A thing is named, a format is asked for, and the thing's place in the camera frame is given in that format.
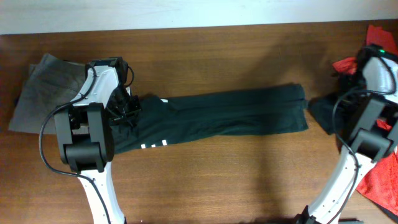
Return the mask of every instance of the robotic arm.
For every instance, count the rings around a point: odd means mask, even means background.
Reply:
[[[295,224],[338,223],[341,210],[362,178],[397,146],[397,62],[392,55],[374,47],[366,47],[358,55],[358,74],[353,79],[368,92],[363,92],[365,100],[343,131],[346,143],[332,177],[315,201],[297,215]],[[137,97],[131,96],[123,86],[129,67],[121,57],[94,60],[90,64],[81,93],[90,90],[94,82],[91,91],[83,100],[54,116],[58,146],[62,162],[73,172],[90,178],[98,188],[96,191],[89,181],[79,178],[94,223],[122,224],[126,219],[118,205],[111,177],[114,143],[109,125],[127,122],[133,126],[141,107]],[[394,92],[385,96],[373,94],[392,89]],[[377,119],[383,119],[392,129],[378,128]]]

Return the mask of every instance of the wire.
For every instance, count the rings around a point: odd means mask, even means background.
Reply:
[[[333,111],[332,111],[332,113],[331,113],[331,123],[332,123],[332,126],[333,126],[333,131],[335,132],[336,137],[341,141],[341,143],[343,143],[343,145],[347,148],[347,150],[349,151],[349,153],[353,156],[354,161],[355,161],[356,169],[355,169],[355,175],[354,175],[353,184],[352,184],[351,188],[349,189],[348,195],[346,196],[346,198],[345,198],[343,204],[341,205],[341,207],[340,207],[340,209],[338,210],[338,212],[336,213],[336,215],[335,215],[327,224],[331,224],[332,221],[333,221],[335,218],[337,218],[337,217],[341,214],[341,212],[343,211],[344,207],[346,206],[346,204],[347,204],[347,202],[348,202],[348,199],[351,197],[351,194],[353,193],[353,190],[354,190],[354,188],[355,188],[356,182],[357,182],[357,180],[358,180],[359,168],[361,168],[361,164],[359,164],[359,161],[358,161],[358,158],[356,157],[356,154],[353,152],[352,148],[350,148],[350,146],[347,144],[347,142],[344,141],[344,139],[339,135],[339,133],[338,133],[338,131],[337,131],[337,128],[336,128],[336,111],[337,111],[338,105],[339,105],[340,102],[343,101],[347,96],[353,95],[353,94],[372,93],[372,94],[378,94],[378,95],[391,95],[391,94],[394,94],[394,93],[397,91],[397,83],[396,83],[396,79],[395,79],[395,77],[394,77],[394,73],[393,73],[392,70],[391,70],[391,67],[388,66],[388,64],[386,63],[386,61],[384,61],[380,56],[377,56],[377,57],[378,57],[378,59],[381,61],[381,63],[385,66],[385,68],[387,69],[387,71],[389,72],[389,74],[390,74],[390,76],[391,76],[391,78],[392,78],[392,81],[393,81],[393,89],[392,89],[391,91],[388,91],[388,92],[374,91],[374,90],[358,90],[358,89],[356,89],[356,88],[351,89],[350,91],[348,91],[348,92],[346,92],[345,94],[341,95],[341,96],[337,99],[337,101],[336,101],[336,103],[335,103],[335,105],[334,105],[334,107],[333,107]]]
[[[65,104],[63,104],[63,105],[61,105],[61,106],[56,107],[56,108],[55,108],[54,110],[52,110],[52,111],[49,113],[49,115],[47,115],[47,117],[44,119],[44,122],[43,122],[43,124],[42,124],[41,129],[40,129],[40,134],[39,134],[39,152],[40,152],[40,156],[41,156],[41,158],[42,158],[42,160],[43,160],[43,162],[44,162],[44,165],[45,165],[47,168],[49,168],[52,172],[57,173],[57,174],[67,175],[67,176],[70,176],[70,177],[79,177],[79,178],[82,178],[82,179],[87,180],[87,181],[93,186],[95,192],[96,192],[97,195],[98,195],[99,200],[100,200],[101,203],[102,203],[102,206],[104,207],[105,214],[106,214],[106,219],[108,220],[108,224],[111,224],[111,220],[110,220],[110,217],[109,217],[108,209],[106,208],[104,199],[102,198],[102,196],[101,196],[101,194],[100,194],[100,192],[99,192],[97,186],[95,185],[94,180],[91,180],[89,177],[87,177],[87,176],[85,176],[85,175],[74,174],[74,173],[71,173],[71,172],[65,172],[65,171],[61,171],[61,170],[57,170],[57,169],[53,168],[53,167],[47,162],[47,160],[46,160],[46,158],[45,158],[45,156],[44,156],[44,152],[43,152],[43,144],[42,144],[42,141],[43,141],[44,129],[45,129],[45,126],[47,125],[48,121],[52,118],[52,116],[53,116],[55,113],[57,113],[57,112],[59,112],[59,111],[65,109],[65,108],[69,107],[70,105],[72,105],[72,104],[74,104],[74,103],[77,103],[77,102],[79,102],[79,101],[85,99],[86,96],[87,96],[87,95],[90,93],[90,91],[93,89],[94,84],[95,84],[95,81],[96,81],[96,78],[97,78],[97,73],[96,73],[96,71],[95,71],[95,69],[94,69],[94,66],[92,66],[92,65],[90,65],[90,64],[87,64],[86,67],[85,67],[86,72],[87,72],[89,69],[92,69],[92,70],[93,70],[93,81],[91,82],[91,85],[90,85],[90,87],[88,88],[87,92],[86,92],[85,94],[81,94],[81,93],[80,93],[81,97],[80,97],[79,99],[77,99],[77,100],[73,100],[73,101],[71,101],[71,102],[68,102],[68,103],[65,103]]]
[[[135,76],[136,76],[136,75],[134,74],[134,71],[132,70],[132,68],[131,68],[130,66],[128,66],[128,68],[130,69],[130,72],[131,72],[131,81],[130,81],[129,84],[124,85],[124,86],[123,86],[124,88],[129,87],[129,86],[132,84],[132,82],[134,81],[134,78],[135,78]]]

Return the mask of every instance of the brown table surface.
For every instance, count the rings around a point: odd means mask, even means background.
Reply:
[[[311,99],[333,91],[331,64],[355,56],[368,24],[398,37],[398,21],[0,36],[0,223],[92,223],[79,181],[43,165],[38,135],[7,131],[28,64],[44,53],[83,63],[123,56],[141,96],[300,83]],[[113,182],[128,223],[238,223],[301,213],[339,158],[334,136],[306,118],[310,128],[300,133],[217,136],[117,155]],[[44,144],[49,162],[68,169],[56,137]],[[392,223],[357,192],[342,217]]]

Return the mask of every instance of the gray cloth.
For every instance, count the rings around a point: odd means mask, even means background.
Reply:
[[[84,65],[45,54],[38,65],[30,65],[29,78],[9,123],[10,131],[39,133],[45,117],[58,105],[69,102],[85,82]],[[53,119],[45,134],[55,134]]]

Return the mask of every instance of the red fabric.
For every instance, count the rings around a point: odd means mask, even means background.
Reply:
[[[385,51],[398,55],[394,38],[390,32],[381,27],[369,25],[366,35],[366,45],[377,44]],[[335,70],[340,73],[353,75],[356,70],[356,62],[353,58],[346,58],[333,64]],[[381,120],[377,125],[386,130],[391,126]],[[356,190],[363,196],[398,215],[398,155],[392,153],[387,158],[379,161],[376,166],[359,183]]]

